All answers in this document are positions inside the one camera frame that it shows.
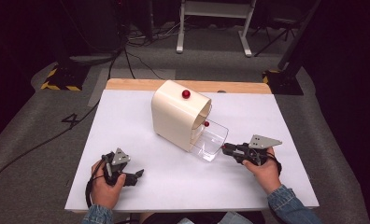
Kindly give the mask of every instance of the cord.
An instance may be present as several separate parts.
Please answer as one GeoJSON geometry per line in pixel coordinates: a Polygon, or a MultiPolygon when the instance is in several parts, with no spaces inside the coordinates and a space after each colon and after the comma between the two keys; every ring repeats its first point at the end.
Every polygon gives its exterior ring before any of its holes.
{"type": "Polygon", "coordinates": [[[101,59],[93,59],[93,60],[77,60],[77,59],[71,59],[71,61],[77,63],[80,66],[94,66],[102,63],[108,63],[112,61],[116,57],[116,54],[111,54],[107,58],[101,58],[101,59]]]}
{"type": "Polygon", "coordinates": [[[97,179],[98,177],[101,177],[101,176],[98,176],[96,178],[95,177],[95,174],[97,174],[97,171],[98,169],[100,169],[100,166],[101,164],[103,163],[103,159],[101,159],[98,164],[97,164],[97,167],[95,167],[94,171],[92,172],[92,176],[90,177],[89,181],[87,182],[87,185],[86,185],[86,189],[85,189],[85,197],[86,197],[86,204],[87,206],[90,208],[92,206],[92,199],[90,198],[90,194],[92,193],[92,190],[93,190],[93,181],[95,179],[97,179]]]}
{"type": "Polygon", "coordinates": [[[135,75],[133,74],[132,66],[130,65],[129,56],[127,55],[127,50],[124,48],[124,54],[126,55],[127,64],[129,65],[130,73],[132,74],[133,79],[135,78],[135,75]]]}
{"type": "Polygon", "coordinates": [[[68,132],[69,130],[71,130],[72,128],[74,128],[75,126],[77,126],[78,124],[80,124],[84,119],[86,119],[91,113],[92,111],[94,111],[94,109],[98,106],[98,104],[100,103],[100,101],[98,101],[95,106],[92,107],[92,109],[85,115],[83,116],[83,118],[81,118],[78,122],[75,122],[73,123],[69,128],[65,129],[64,131],[56,134],[55,136],[53,136],[52,138],[42,142],[41,144],[38,144],[36,145],[35,147],[32,147],[30,149],[28,149],[27,151],[23,152],[20,156],[16,157],[15,159],[11,160],[9,163],[7,163],[4,167],[2,167],[0,169],[0,174],[6,170],[8,168],[9,165],[11,165],[12,163],[14,163],[15,161],[19,160],[20,158],[22,158],[23,156],[27,155],[28,153],[34,151],[35,149],[39,148],[39,147],[42,147],[44,145],[46,145],[47,143],[51,142],[52,140],[60,137],[61,135],[63,135],[64,133],[68,132]]]}
{"type": "MultiPolygon", "coordinates": [[[[131,54],[131,53],[129,53],[129,52],[127,52],[127,54],[128,55],[130,55],[130,56],[133,56],[133,57],[135,57],[135,58],[137,58],[140,62],[142,62],[142,60],[141,60],[141,58],[140,57],[138,57],[138,56],[135,56],[134,54],[131,54]]],[[[142,62],[145,66],[147,66],[148,67],[148,69],[150,70],[150,71],[152,71],[152,73],[156,76],[156,77],[158,77],[159,79],[161,79],[161,80],[164,80],[164,78],[162,78],[162,77],[159,77],[156,73],[155,73],[155,71],[153,71],[153,69],[152,68],[150,68],[146,63],[144,63],[144,62],[142,62]]]]}
{"type": "Polygon", "coordinates": [[[96,176],[93,180],[103,177],[103,175],[96,176]]]}
{"type": "Polygon", "coordinates": [[[127,45],[131,46],[131,47],[147,47],[149,45],[151,45],[152,43],[156,42],[157,40],[164,40],[166,38],[169,38],[170,36],[172,35],[178,35],[178,33],[175,33],[175,34],[170,34],[170,32],[173,32],[178,26],[180,25],[180,23],[177,23],[175,25],[173,25],[171,28],[167,28],[165,30],[162,31],[162,28],[159,28],[159,31],[155,34],[152,35],[152,38],[154,37],[154,40],[153,41],[148,41],[148,39],[144,36],[144,35],[136,35],[134,37],[130,37],[130,35],[128,35],[128,42],[127,42],[127,45]],[[136,39],[143,39],[143,43],[141,44],[137,44],[137,43],[133,43],[131,42],[130,40],[136,40],[136,39]]]}
{"type": "MultiPolygon", "coordinates": [[[[110,76],[111,76],[111,70],[112,70],[112,66],[113,66],[113,63],[115,62],[115,60],[119,57],[119,55],[121,54],[121,52],[120,51],[118,51],[117,53],[116,53],[116,55],[115,55],[115,58],[112,60],[112,62],[111,62],[111,64],[110,64],[110,66],[109,66],[109,70],[108,70],[108,79],[110,79],[110,76]]],[[[42,143],[40,143],[40,144],[38,144],[38,145],[36,145],[36,146],[34,146],[34,147],[32,147],[32,148],[30,148],[30,149],[28,149],[28,150],[26,150],[25,152],[23,152],[20,156],[18,156],[18,157],[16,157],[16,158],[14,158],[13,160],[11,160],[10,162],[8,162],[4,167],[2,167],[1,169],[0,169],[0,174],[2,173],[2,172],[4,172],[7,168],[8,168],[8,166],[10,166],[11,164],[13,164],[15,161],[18,161],[19,159],[21,159],[22,157],[24,157],[25,155],[27,155],[28,153],[30,153],[30,152],[32,152],[32,151],[34,151],[34,150],[36,150],[37,148],[39,148],[39,147],[42,147],[42,146],[44,146],[44,145],[46,145],[47,143],[49,143],[49,142],[51,142],[52,140],[54,140],[54,139],[56,139],[56,138],[58,138],[58,137],[60,137],[61,135],[63,135],[63,134],[65,134],[66,132],[68,132],[68,131],[70,131],[70,130],[72,130],[75,126],[77,126],[78,124],[80,124],[83,120],[85,120],[93,111],[94,111],[94,109],[99,105],[99,103],[100,103],[100,100],[98,100],[98,102],[92,107],[92,109],[89,111],[89,112],[87,112],[86,113],[86,115],[85,116],[83,116],[83,118],[81,118],[78,122],[74,122],[74,123],[72,123],[71,125],[70,125],[70,127],[68,127],[68,128],[66,128],[65,130],[63,130],[62,132],[60,132],[60,133],[58,133],[58,134],[56,134],[56,135],[54,135],[52,138],[50,138],[50,139],[48,139],[48,140],[46,140],[46,141],[44,141],[44,142],[42,142],[42,143]]]]}

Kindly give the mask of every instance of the metal stand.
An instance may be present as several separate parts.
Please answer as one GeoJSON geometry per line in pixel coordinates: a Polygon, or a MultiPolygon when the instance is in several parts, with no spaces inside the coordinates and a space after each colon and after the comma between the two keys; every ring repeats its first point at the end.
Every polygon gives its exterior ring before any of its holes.
{"type": "Polygon", "coordinates": [[[293,51],[295,50],[295,47],[300,42],[302,35],[304,34],[305,29],[307,28],[308,24],[310,23],[310,20],[313,18],[314,13],[316,13],[317,8],[319,8],[321,0],[316,0],[315,4],[313,5],[313,8],[311,8],[310,13],[307,15],[306,20],[304,24],[302,25],[301,29],[296,33],[296,36],[294,40],[291,42],[290,46],[285,51],[283,57],[281,58],[280,62],[278,63],[277,67],[279,69],[284,69],[286,63],[289,62],[290,57],[292,56],[293,51]]]}
{"type": "Polygon", "coordinates": [[[243,45],[245,55],[250,57],[251,50],[249,49],[249,43],[246,39],[246,34],[249,29],[249,22],[251,20],[254,8],[255,0],[252,0],[251,4],[226,4],[182,0],[177,53],[183,52],[185,15],[194,15],[246,19],[243,31],[239,31],[238,34],[241,44],[243,45]]]}

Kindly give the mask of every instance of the white stand leg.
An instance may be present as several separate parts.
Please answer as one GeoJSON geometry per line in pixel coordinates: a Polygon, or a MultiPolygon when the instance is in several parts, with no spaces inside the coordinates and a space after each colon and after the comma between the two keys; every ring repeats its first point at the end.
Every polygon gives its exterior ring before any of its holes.
{"type": "Polygon", "coordinates": [[[249,49],[249,42],[246,39],[247,31],[249,30],[249,22],[251,21],[252,13],[254,12],[255,8],[255,0],[251,2],[249,6],[249,13],[246,18],[246,22],[244,23],[243,31],[239,31],[238,35],[240,36],[241,44],[243,45],[244,53],[246,57],[251,57],[251,50],[249,49]]]}
{"type": "Polygon", "coordinates": [[[177,53],[182,53],[184,51],[184,23],[185,23],[185,0],[181,3],[181,16],[179,24],[179,34],[177,42],[177,53]]]}

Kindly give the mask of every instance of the gray carpet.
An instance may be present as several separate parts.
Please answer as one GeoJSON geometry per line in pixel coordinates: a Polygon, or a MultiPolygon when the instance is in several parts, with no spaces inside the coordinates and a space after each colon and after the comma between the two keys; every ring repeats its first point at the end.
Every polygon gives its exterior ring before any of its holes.
{"type": "MultiPolygon", "coordinates": [[[[267,43],[263,31],[248,36],[248,40],[253,51],[267,43]]],[[[277,68],[289,41],[279,40],[257,58],[244,56],[235,28],[191,30],[185,34],[182,54],[176,54],[176,44],[177,39],[172,36],[147,47],[127,49],[155,71],[167,73],[165,78],[262,82],[262,71],[277,68]]],[[[137,78],[156,78],[137,58],[129,59],[137,78]]],[[[1,133],[0,168],[65,130],[68,124],[61,123],[62,119],[73,113],[78,119],[85,116],[98,101],[109,63],[91,68],[83,91],[41,90],[53,66],[48,64],[34,76],[31,84],[36,93],[1,133]]],[[[113,68],[113,77],[129,77],[123,55],[113,68]]],[[[276,99],[320,202],[314,211],[324,223],[369,223],[360,186],[320,112],[313,83],[305,70],[297,78],[305,95],[276,95],[276,99]]],[[[0,223],[81,221],[83,214],[66,212],[64,206],[94,114],[95,110],[71,131],[27,154],[0,174],[0,223]]],[[[277,223],[269,211],[263,214],[266,223],[277,223]]],[[[119,221],[128,215],[115,216],[119,221]]]]}

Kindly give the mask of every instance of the denim jacket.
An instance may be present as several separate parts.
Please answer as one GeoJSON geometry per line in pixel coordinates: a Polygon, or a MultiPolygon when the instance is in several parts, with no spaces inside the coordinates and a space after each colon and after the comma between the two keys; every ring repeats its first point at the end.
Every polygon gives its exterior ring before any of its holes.
{"type": "MultiPolygon", "coordinates": [[[[276,215],[282,219],[285,223],[302,223],[302,224],[320,224],[320,219],[308,208],[304,207],[301,201],[296,198],[292,189],[287,189],[284,185],[273,191],[267,196],[269,206],[276,213],[276,215]]],[[[82,220],[82,224],[111,224],[112,211],[100,206],[93,204],[89,212],[82,220]]],[[[228,212],[220,222],[220,224],[252,224],[244,217],[241,217],[236,212],[228,212]]],[[[178,224],[192,224],[192,222],[186,218],[182,219],[178,224]]]]}

